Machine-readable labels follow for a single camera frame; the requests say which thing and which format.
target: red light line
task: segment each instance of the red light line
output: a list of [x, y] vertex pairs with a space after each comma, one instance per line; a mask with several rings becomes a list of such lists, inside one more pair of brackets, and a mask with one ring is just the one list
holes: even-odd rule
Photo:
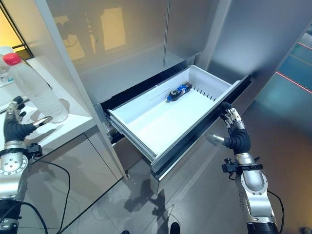
[[304, 46], [304, 47], [307, 47], [308, 49], [312, 50], [311, 47], [309, 47], [309, 46], [307, 46], [307, 45], [305, 45], [305, 44], [302, 44], [302, 43], [300, 43], [300, 42], [298, 42], [298, 44], [299, 44], [299, 45], [302, 45], [302, 46]]
[[279, 72], [275, 72], [276, 74], [280, 75], [281, 77], [289, 80], [290, 82], [294, 83], [295, 85], [299, 86], [300, 88], [304, 89], [305, 91], [309, 92], [310, 94], [312, 94], [312, 91], [310, 91], [309, 89], [303, 87], [302, 85], [298, 84], [297, 82], [293, 81], [292, 79], [288, 78], [287, 76], [279, 73]]

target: blue bottle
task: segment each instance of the blue bottle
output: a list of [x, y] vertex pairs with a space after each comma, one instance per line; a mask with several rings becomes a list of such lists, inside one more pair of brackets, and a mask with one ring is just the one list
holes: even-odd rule
[[170, 102], [178, 100], [183, 94], [189, 92], [191, 88], [192, 84], [189, 82], [180, 85], [177, 89], [170, 92], [169, 96], [167, 96], [167, 101]]

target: shoe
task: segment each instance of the shoe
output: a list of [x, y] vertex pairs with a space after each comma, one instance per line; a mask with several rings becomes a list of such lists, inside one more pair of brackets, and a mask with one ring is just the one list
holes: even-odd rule
[[170, 234], [180, 234], [180, 225], [177, 222], [171, 224]]

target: robotic arm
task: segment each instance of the robotic arm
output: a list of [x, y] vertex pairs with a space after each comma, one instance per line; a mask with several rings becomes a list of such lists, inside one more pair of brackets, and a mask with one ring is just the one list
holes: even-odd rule
[[0, 218], [6, 215], [0, 222], [0, 234], [17, 233], [20, 206], [27, 189], [28, 160], [42, 155], [39, 145], [25, 146], [25, 137], [52, 119], [44, 117], [34, 123], [20, 124], [26, 115], [26, 112], [20, 113], [25, 106], [22, 102], [21, 97], [13, 99], [5, 115], [5, 144], [4, 150], [0, 151]]
[[279, 234], [276, 219], [268, 199], [268, 180], [261, 172], [261, 164], [249, 153], [251, 142], [245, 125], [237, 110], [229, 103], [221, 103], [220, 117], [227, 125], [230, 137], [208, 135], [234, 151], [235, 161], [225, 159], [223, 172], [236, 173], [240, 204], [246, 214], [249, 234]]

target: open drawer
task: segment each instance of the open drawer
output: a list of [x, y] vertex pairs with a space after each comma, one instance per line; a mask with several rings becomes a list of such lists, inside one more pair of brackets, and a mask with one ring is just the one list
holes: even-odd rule
[[[108, 110], [110, 123], [151, 162], [151, 189], [156, 194], [186, 152], [217, 119], [216, 107], [225, 99], [233, 101], [245, 89], [246, 80], [229, 84], [191, 65]], [[192, 90], [167, 102], [170, 91], [185, 82], [192, 84]]]
[[[189, 82], [192, 90], [167, 102], [171, 90]], [[110, 110], [111, 123], [151, 162], [166, 155], [237, 85], [192, 65], [156, 87]]]

